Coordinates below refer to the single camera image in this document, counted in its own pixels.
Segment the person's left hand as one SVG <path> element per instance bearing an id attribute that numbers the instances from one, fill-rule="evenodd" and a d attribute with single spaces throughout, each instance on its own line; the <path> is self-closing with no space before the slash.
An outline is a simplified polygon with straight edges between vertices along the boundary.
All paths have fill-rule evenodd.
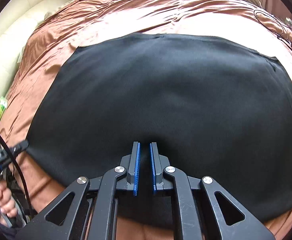
<path id="1" fill-rule="evenodd" d="M 5 180 L 0 181 L 0 224 L 9 227 L 9 219 L 18 215 L 16 202 Z"/>

